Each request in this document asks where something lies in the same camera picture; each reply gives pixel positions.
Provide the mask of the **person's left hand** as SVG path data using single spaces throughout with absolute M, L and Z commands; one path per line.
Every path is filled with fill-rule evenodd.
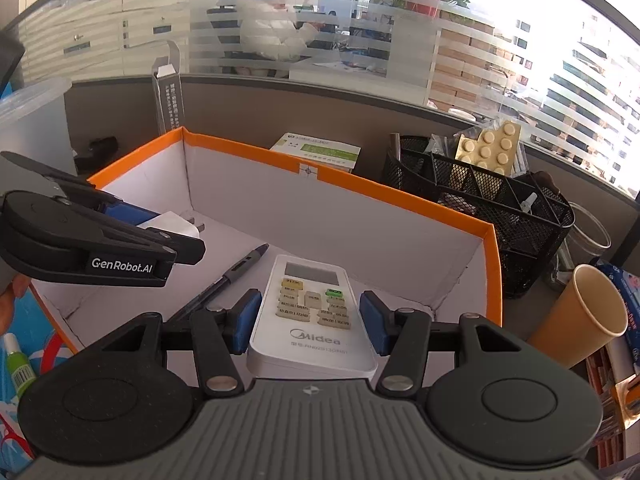
M 31 278 L 23 274 L 14 276 L 12 282 L 0 295 L 0 334 L 5 334 L 14 318 L 14 302 L 22 298 L 29 289 Z

